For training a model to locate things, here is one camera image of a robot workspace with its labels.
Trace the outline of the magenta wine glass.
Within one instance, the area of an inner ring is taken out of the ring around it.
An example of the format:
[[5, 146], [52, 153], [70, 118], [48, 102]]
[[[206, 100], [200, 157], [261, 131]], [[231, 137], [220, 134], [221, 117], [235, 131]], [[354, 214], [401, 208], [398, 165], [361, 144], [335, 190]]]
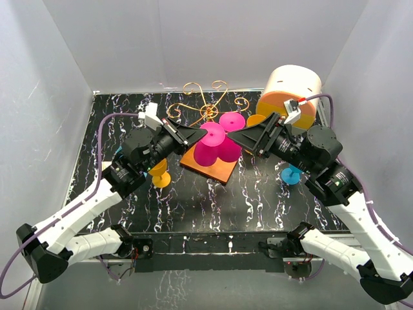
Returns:
[[220, 117], [219, 124], [226, 132], [224, 142], [218, 149], [218, 157], [221, 160], [234, 162], [240, 157], [241, 147], [228, 137], [228, 133], [243, 129], [245, 123], [245, 118], [238, 112], [226, 112]]
[[206, 129], [207, 134], [204, 138], [196, 143], [194, 149], [194, 160], [202, 167], [213, 165], [218, 157], [218, 148], [225, 139], [225, 130], [215, 122], [202, 124], [201, 129]]

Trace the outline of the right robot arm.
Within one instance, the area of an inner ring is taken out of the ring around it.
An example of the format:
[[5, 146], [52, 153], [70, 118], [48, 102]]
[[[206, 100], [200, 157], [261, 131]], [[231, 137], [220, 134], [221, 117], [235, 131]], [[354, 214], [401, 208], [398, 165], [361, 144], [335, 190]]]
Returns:
[[305, 186], [310, 193], [347, 226], [361, 246], [357, 250], [302, 222], [272, 250], [318, 256], [353, 276], [383, 305], [403, 302], [412, 294], [412, 253], [386, 232], [360, 181], [337, 160], [343, 146], [331, 128], [314, 125], [298, 141], [291, 126], [273, 113], [257, 125], [229, 132], [228, 138], [256, 156], [273, 154], [308, 174]]

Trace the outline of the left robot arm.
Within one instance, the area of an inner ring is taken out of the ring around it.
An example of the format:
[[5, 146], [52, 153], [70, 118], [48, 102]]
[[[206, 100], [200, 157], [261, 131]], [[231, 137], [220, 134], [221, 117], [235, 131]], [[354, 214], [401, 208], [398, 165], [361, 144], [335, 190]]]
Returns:
[[125, 258], [133, 237], [120, 224], [79, 235], [92, 220], [129, 197], [146, 181], [146, 174], [171, 153], [184, 154], [206, 136], [207, 130], [157, 119], [129, 132], [106, 168], [99, 167], [94, 182], [76, 199], [48, 219], [16, 231], [21, 252], [35, 276], [47, 284], [69, 266], [104, 254]]

